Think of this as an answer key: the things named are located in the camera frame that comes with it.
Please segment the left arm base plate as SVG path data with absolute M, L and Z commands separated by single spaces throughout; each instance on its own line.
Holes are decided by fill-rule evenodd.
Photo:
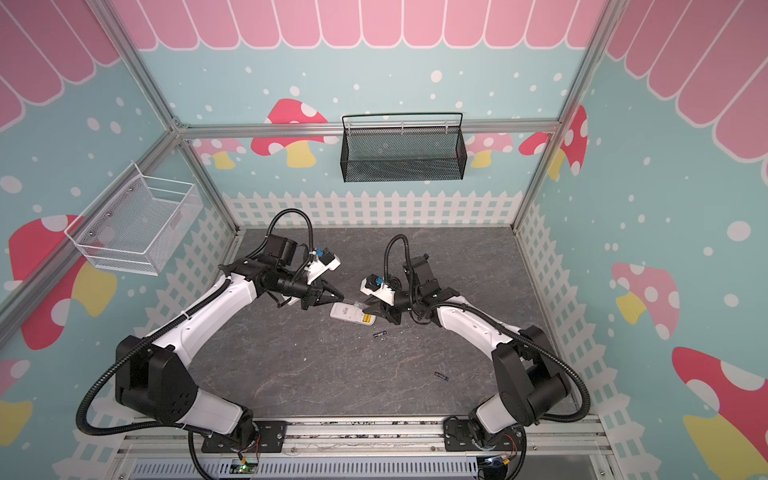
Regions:
M 250 420 L 228 435 L 214 433 L 205 438 L 203 453 L 280 453 L 288 423 L 281 420 Z

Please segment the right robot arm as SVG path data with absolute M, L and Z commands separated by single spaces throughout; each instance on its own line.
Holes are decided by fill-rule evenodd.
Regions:
M 536 326 L 508 325 L 470 304 L 453 288 L 443 288 L 433 275 L 428 255 L 405 256 L 399 280 L 383 263 L 360 286 L 367 295 L 366 313 L 400 324 L 408 315 L 418 325 L 437 325 L 469 342 L 492 362 L 497 392 L 465 419 L 445 422 L 447 442 L 466 437 L 480 450 L 490 450 L 501 436 L 522 441 L 526 427 L 540 421 L 575 423 L 590 412 L 585 381 L 555 354 L 547 334 Z

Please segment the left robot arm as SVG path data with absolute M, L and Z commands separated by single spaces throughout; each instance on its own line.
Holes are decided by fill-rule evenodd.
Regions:
M 188 367 L 195 355 L 236 313 L 262 296 L 278 307 L 301 309 L 334 304 L 342 293 L 324 280 L 341 261 L 309 238 L 303 260 L 292 265 L 296 241 L 267 232 L 252 252 L 220 266 L 214 285 L 176 318 L 144 337 L 128 336 L 116 350 L 113 365 L 86 392 L 75 414 L 77 429 L 89 436 L 109 436 L 136 430 L 172 427 L 218 437 L 238 448 L 258 436 L 252 411 L 202 390 Z M 145 416 L 145 421 L 97 427 L 88 419 L 97 394 L 115 383 L 118 404 Z

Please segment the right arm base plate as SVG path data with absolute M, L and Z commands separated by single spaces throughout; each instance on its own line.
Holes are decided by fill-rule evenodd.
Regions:
M 477 420 L 469 417 L 446 417 L 442 435 L 448 452 L 516 452 L 526 446 L 522 430 L 515 426 L 488 433 Z

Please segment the white remote with green buttons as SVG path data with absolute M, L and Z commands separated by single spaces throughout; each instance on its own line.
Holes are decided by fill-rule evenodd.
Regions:
M 357 304 L 342 302 L 337 302 L 332 306 L 330 316 L 333 319 L 365 326 L 372 326 L 376 321 L 375 315 L 365 313 Z

